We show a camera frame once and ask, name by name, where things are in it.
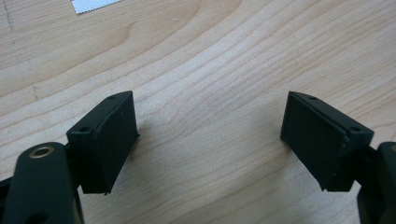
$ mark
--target wooden surface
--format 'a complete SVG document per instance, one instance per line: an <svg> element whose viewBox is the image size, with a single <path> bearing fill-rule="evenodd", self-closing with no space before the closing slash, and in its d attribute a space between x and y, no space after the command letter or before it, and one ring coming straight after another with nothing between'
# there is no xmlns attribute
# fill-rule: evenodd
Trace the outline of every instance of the wooden surface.
<svg viewBox="0 0 396 224"><path fill-rule="evenodd" d="M395 1L70 0L0 7L0 179L28 147L134 91L141 134L87 223L359 223L279 140L288 91L396 141Z"/></svg>

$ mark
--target metal ring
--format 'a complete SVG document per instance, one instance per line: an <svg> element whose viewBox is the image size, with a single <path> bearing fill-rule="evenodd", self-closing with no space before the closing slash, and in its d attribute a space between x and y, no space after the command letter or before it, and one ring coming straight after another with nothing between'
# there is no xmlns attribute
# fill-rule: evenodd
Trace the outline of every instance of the metal ring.
<svg viewBox="0 0 396 224"><path fill-rule="evenodd" d="M29 154L29 157L32 159L39 159L48 156L55 150L53 147L50 146L43 146L36 148L33 152Z"/></svg>

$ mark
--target wood grain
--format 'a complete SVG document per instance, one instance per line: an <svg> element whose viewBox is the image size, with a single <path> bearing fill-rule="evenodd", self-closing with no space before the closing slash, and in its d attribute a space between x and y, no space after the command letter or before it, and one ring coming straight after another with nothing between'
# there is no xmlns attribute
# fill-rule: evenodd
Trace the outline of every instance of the wood grain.
<svg viewBox="0 0 396 224"><path fill-rule="evenodd" d="M288 91L396 141L389 1L0 3L0 179L106 96L134 91L135 151L87 223L359 223L356 184L321 192L279 140Z"/></svg>

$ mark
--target black bracket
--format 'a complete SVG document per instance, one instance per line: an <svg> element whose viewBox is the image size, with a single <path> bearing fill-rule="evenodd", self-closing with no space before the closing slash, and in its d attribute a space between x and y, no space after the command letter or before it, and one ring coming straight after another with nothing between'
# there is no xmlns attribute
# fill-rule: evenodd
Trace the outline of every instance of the black bracket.
<svg viewBox="0 0 396 224"><path fill-rule="evenodd" d="M84 223L77 188L111 192L139 134L131 91L107 97L67 131L69 143L24 151L0 182L0 218L8 223Z"/></svg>
<svg viewBox="0 0 396 224"><path fill-rule="evenodd" d="M370 147L374 132L318 98L289 93L282 124L285 141L327 191L361 184L362 224L396 223L396 143Z"/></svg>

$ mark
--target wooden table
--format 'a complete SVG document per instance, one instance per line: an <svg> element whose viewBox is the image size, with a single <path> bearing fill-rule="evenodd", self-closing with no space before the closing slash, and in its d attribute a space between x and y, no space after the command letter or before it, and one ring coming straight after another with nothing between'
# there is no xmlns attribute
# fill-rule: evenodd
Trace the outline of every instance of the wooden table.
<svg viewBox="0 0 396 224"><path fill-rule="evenodd" d="M141 134L87 223L359 223L279 140L288 91L396 140L395 1L70 0L0 7L0 179L28 147L134 91Z"/></svg>

